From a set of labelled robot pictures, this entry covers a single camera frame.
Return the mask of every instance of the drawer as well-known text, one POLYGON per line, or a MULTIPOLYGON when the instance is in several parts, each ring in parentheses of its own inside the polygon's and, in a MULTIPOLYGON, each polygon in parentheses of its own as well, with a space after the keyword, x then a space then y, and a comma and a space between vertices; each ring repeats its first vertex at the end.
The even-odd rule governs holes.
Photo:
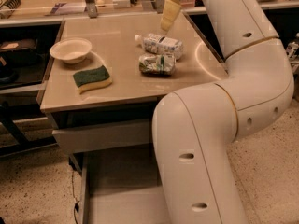
POLYGON ((134 119, 54 130, 53 136, 67 154, 151 143, 150 119, 134 119))
POLYGON ((84 154, 80 224, 170 224, 152 145, 84 154))

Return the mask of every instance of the white bowl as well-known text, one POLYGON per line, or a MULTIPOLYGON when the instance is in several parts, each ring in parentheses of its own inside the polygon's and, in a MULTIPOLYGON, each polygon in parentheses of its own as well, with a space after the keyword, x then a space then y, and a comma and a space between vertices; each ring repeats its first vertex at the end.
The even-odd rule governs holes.
POLYGON ((83 38, 67 38, 50 48, 50 55, 65 63, 82 62, 92 50, 92 43, 83 38))

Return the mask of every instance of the floor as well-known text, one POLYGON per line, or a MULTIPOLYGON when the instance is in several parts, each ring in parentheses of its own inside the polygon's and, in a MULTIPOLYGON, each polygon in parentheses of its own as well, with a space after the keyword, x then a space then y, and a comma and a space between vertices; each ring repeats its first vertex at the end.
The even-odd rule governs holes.
MULTIPOLYGON (((31 138, 50 133, 46 119, 25 121, 18 125, 31 138)), ((13 142, 13 139, 0 127, 0 144, 8 145, 9 142, 13 142)), ((249 224, 299 224, 299 102, 293 100, 284 115, 267 129, 238 140, 228 145, 227 149, 249 224)), ((137 193, 141 190, 143 194, 161 192, 160 189, 155 189, 159 188, 159 183, 152 153, 145 153, 142 148, 133 150, 141 151, 145 156, 139 157, 149 157, 149 160, 140 158, 142 164, 133 165, 130 157, 136 157, 140 153, 136 154, 131 150, 132 155, 126 156, 123 149, 117 148, 92 154, 93 159, 95 157, 101 160, 100 174, 106 175, 91 183, 93 195, 103 194, 94 188, 96 183, 102 187, 114 187, 113 194, 117 190, 117 194, 122 194, 122 197, 126 197, 124 185, 136 187, 137 193), (121 178, 116 178, 116 173, 121 173, 121 178), (130 177, 132 173, 143 176, 142 180, 149 185, 146 191, 142 189, 142 185, 135 185, 130 177)), ((6 224, 75 224, 78 214, 74 212, 74 205, 80 200, 80 187, 80 175, 71 168, 68 157, 58 146, 4 157, 0 159, 0 217, 6 224)), ((106 189, 105 194, 111 194, 110 191, 111 189, 106 189)), ((116 197, 119 201, 119 196, 105 196, 97 204, 97 208, 106 208, 108 212, 106 204, 116 197)), ((163 209, 153 207, 155 214, 163 209)), ((117 205, 110 208, 113 209, 114 216, 116 208, 117 205)), ((123 203, 120 209, 132 211, 123 203)), ((97 220, 96 223, 116 223, 112 221, 113 215, 106 213, 101 216, 99 210, 93 210, 92 213, 90 219, 97 220)), ((164 221, 156 223, 169 223, 164 213, 157 216, 164 221)), ((118 223, 130 222, 123 219, 118 223)), ((143 219, 138 222, 140 223, 148 222, 143 219)))

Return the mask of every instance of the white bottle cap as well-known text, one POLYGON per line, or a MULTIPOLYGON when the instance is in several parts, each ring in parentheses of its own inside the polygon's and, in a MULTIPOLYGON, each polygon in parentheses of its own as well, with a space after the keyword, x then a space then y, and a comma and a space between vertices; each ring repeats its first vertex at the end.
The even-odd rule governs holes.
POLYGON ((142 44, 142 35, 135 35, 134 40, 136 44, 142 44))

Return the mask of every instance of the open drawer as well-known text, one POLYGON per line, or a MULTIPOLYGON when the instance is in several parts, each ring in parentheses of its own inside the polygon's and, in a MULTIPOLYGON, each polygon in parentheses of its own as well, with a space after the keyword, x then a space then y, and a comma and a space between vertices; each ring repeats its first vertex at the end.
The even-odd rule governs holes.
POLYGON ((78 223, 171 223, 151 145, 84 154, 78 223))

